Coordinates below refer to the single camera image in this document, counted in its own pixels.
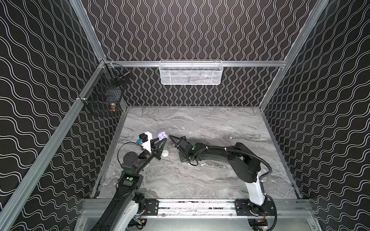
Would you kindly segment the purple round charging case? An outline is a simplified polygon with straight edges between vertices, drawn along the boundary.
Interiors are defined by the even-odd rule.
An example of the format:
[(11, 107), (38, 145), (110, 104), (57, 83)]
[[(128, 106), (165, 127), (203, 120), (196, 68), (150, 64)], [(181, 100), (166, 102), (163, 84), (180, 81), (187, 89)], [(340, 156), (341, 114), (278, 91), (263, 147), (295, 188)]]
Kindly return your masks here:
[(166, 134), (165, 131), (162, 131), (160, 133), (158, 133), (158, 139), (159, 141), (163, 140), (163, 139), (167, 139), (168, 138), (168, 135)]

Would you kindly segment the small brass object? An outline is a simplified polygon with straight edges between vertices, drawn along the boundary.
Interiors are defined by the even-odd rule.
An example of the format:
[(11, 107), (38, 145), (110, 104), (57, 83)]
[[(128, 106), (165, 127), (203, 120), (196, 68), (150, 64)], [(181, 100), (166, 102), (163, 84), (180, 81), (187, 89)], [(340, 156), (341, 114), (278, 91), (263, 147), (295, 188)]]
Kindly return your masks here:
[(116, 111), (116, 108), (117, 108), (117, 105), (116, 105), (115, 103), (112, 103), (112, 104), (110, 105), (110, 108), (111, 108), (111, 111), (112, 111), (112, 112), (115, 112), (115, 111)]

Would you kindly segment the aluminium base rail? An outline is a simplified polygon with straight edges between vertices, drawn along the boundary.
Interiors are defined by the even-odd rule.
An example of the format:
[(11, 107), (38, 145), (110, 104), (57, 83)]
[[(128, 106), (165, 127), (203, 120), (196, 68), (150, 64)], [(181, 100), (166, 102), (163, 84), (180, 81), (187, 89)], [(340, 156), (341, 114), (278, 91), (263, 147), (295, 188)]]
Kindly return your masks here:
[[(255, 218), (245, 199), (157, 199), (158, 214), (150, 218)], [(307, 200), (275, 199), (277, 216), (310, 218), (313, 209)]]

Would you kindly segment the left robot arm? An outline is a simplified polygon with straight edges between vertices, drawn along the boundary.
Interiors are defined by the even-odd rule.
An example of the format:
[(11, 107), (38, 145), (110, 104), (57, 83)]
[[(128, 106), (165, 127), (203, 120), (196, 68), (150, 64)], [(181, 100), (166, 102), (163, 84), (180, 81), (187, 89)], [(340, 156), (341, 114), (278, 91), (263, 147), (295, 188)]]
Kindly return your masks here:
[(145, 212), (145, 196), (138, 192), (143, 181), (141, 172), (154, 158), (161, 159), (166, 142), (167, 138), (150, 140), (148, 150), (136, 142), (141, 154), (128, 152), (123, 156), (116, 192), (92, 231), (125, 231), (136, 216)]

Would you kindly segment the white round charging case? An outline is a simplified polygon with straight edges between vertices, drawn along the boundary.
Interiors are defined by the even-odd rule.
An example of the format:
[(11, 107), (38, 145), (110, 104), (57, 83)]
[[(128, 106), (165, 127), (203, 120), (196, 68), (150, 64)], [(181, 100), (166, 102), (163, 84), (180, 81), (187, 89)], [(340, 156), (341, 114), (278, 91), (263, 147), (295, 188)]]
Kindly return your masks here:
[(167, 157), (168, 155), (169, 155), (168, 150), (163, 150), (162, 151), (162, 154), (161, 154), (162, 157)]

